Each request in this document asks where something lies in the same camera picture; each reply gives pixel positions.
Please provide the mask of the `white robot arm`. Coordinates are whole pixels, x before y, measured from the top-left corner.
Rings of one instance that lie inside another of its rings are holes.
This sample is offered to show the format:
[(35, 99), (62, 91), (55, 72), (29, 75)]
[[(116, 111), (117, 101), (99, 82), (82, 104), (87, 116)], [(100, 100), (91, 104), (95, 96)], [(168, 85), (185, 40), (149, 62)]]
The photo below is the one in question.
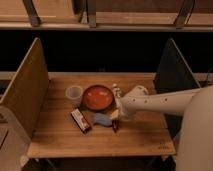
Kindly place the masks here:
[(141, 85), (112, 88), (122, 117), (139, 111), (182, 116), (175, 171), (213, 171), (213, 86), (150, 95)]

